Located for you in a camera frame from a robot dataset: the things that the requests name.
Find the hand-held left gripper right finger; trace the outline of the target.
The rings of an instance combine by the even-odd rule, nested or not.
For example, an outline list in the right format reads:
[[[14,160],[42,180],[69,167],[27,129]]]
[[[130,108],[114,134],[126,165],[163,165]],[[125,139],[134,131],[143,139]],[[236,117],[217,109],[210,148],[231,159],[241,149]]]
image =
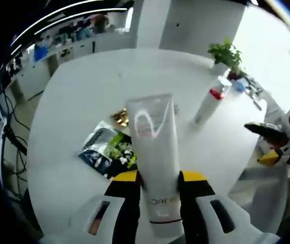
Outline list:
[[[180,216],[186,243],[255,243],[262,232],[230,198],[215,194],[198,172],[179,173]]]

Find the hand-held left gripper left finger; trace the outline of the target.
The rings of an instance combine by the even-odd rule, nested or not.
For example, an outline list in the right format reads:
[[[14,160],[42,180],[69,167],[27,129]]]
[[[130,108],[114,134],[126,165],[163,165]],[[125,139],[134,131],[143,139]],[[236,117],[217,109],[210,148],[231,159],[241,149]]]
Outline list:
[[[135,243],[140,218],[140,174],[118,174],[69,219],[68,243]]]

